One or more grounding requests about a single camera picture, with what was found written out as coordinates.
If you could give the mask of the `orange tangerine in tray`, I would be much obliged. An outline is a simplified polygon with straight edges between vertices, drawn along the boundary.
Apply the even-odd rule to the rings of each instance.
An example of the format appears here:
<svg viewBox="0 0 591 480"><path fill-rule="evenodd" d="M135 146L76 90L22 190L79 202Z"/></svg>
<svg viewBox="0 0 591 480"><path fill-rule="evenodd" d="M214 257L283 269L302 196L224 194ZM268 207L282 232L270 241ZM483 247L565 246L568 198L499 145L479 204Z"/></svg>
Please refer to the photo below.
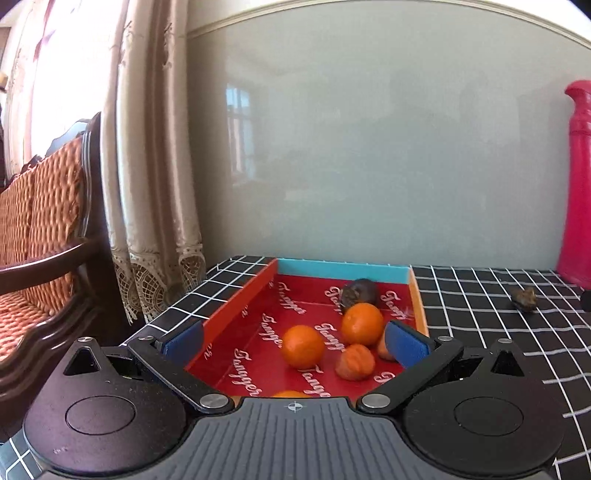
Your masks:
<svg viewBox="0 0 591 480"><path fill-rule="evenodd" d="M342 341L373 346L380 340L385 326L386 321L378 307L370 303L355 304L342 316Z"/></svg>

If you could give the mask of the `dark brown walnut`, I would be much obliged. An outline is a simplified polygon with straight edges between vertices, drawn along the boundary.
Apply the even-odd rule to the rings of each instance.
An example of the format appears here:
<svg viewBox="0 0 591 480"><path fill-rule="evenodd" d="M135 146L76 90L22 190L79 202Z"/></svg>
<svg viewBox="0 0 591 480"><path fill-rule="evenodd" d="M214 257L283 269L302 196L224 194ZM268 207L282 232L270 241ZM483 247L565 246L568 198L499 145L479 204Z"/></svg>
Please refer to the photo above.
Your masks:
<svg viewBox="0 0 591 480"><path fill-rule="evenodd" d="M513 305L522 312L533 312L538 306L537 295L533 287L513 289L510 298Z"/></svg>

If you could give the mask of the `black checked tablecloth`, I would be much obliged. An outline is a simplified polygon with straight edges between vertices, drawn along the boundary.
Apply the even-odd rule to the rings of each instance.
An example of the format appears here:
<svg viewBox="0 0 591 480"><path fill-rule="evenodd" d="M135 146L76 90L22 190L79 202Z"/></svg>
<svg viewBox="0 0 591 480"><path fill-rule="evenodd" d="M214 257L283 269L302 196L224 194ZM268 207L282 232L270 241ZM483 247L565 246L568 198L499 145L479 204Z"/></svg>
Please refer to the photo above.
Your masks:
<svg viewBox="0 0 591 480"><path fill-rule="evenodd" d="M429 333L464 352L393 413L356 399L232 397L199 413L127 348L193 320L183 298L118 347L71 343L22 429L5 479L586 479L590 315L552 271L414 266ZM522 312L513 289L533 287Z"/></svg>

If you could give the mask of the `orange fruit behind finger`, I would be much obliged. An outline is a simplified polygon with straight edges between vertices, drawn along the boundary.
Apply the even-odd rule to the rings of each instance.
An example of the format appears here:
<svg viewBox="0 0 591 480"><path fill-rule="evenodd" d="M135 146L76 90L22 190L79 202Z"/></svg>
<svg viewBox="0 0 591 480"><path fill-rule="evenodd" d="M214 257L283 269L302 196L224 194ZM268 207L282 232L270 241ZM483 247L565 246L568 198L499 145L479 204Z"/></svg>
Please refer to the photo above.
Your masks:
<svg viewBox="0 0 591 480"><path fill-rule="evenodd" d="M385 336L382 336L377 344L377 353L378 356L385 361L394 362L394 360L396 360L387 348Z"/></svg>

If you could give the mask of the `pink thermos flask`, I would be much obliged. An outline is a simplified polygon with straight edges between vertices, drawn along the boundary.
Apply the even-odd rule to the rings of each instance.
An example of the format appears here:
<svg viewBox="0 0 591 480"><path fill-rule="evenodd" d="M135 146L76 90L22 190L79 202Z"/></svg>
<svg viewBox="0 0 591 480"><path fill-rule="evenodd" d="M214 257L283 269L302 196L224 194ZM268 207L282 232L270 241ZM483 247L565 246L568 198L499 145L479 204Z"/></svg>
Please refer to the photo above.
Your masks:
<svg viewBox="0 0 591 480"><path fill-rule="evenodd" d="M574 102L569 121L569 185L558 273L590 289L590 81L578 80L565 94Z"/></svg>

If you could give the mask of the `beige lace curtain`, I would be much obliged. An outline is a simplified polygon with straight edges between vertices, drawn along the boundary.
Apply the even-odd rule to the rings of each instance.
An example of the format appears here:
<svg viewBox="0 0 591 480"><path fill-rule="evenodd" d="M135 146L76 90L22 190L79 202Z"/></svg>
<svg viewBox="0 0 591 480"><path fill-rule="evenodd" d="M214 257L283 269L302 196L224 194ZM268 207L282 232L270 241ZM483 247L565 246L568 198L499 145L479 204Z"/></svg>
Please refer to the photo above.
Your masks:
<svg viewBox="0 0 591 480"><path fill-rule="evenodd" d="M129 322L204 278L188 135L184 1L20 1L1 21L9 173L71 123L101 117L106 231Z"/></svg>

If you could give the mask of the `wooden sofa with orange cushions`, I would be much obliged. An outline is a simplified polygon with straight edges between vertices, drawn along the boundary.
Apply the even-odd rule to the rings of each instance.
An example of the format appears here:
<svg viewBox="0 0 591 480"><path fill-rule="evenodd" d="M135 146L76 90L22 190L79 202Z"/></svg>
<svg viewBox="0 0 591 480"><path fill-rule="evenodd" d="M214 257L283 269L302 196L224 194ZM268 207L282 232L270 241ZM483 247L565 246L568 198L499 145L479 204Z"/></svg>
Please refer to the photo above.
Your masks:
<svg viewBox="0 0 591 480"><path fill-rule="evenodd" d="M76 122L1 193L1 419L24 415L96 316L87 268L103 254L101 117Z"/></svg>

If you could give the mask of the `dark passion fruit in tray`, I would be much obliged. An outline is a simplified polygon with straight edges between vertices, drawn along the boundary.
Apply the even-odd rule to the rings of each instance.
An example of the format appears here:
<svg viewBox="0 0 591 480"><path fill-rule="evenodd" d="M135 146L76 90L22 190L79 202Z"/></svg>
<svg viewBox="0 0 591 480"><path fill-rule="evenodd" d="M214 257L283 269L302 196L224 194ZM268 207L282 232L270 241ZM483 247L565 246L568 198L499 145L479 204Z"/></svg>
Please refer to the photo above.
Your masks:
<svg viewBox="0 0 591 480"><path fill-rule="evenodd" d="M378 297L378 286L375 282L366 278L356 279L342 287L339 306L342 312L359 303L370 303L376 306Z"/></svg>

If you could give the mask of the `small orange tangerine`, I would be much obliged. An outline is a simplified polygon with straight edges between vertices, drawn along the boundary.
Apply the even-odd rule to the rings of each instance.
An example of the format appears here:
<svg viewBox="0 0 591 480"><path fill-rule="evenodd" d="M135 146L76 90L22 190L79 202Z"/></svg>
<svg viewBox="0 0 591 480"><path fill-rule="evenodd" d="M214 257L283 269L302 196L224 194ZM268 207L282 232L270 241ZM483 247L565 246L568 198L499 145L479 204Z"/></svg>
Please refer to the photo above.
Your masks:
<svg viewBox="0 0 591 480"><path fill-rule="evenodd" d="M283 390L274 393L271 398L311 398L311 395L297 390Z"/></svg>

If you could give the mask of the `peeled orange fruit piece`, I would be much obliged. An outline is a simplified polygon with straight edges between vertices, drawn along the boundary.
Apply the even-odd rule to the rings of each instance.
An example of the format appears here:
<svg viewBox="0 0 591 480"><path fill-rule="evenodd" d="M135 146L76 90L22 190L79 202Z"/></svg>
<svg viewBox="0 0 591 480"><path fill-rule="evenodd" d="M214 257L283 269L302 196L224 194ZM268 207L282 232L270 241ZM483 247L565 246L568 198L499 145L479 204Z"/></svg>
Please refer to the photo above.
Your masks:
<svg viewBox="0 0 591 480"><path fill-rule="evenodd" d="M375 365L375 357L368 347L352 344L339 356L335 373L344 380L360 381L373 374Z"/></svg>

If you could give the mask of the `red colourful cardboard tray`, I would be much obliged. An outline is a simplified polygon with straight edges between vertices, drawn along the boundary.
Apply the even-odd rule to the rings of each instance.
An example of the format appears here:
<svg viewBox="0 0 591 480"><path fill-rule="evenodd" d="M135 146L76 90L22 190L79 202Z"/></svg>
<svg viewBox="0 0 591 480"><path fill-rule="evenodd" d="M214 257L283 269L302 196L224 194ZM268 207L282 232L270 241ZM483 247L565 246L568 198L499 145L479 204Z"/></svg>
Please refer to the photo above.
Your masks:
<svg viewBox="0 0 591 480"><path fill-rule="evenodd" d="M186 371L232 397L271 397L297 392L317 398L356 399L402 371L394 360L377 358L370 376L345 380L335 364L342 337L342 288L368 279L378 290L385 321L398 320L429 333L421 294L409 266L286 258L232 259L178 304L200 321L188 343ZM290 328L301 326L324 343L322 359L297 370L280 353Z"/></svg>

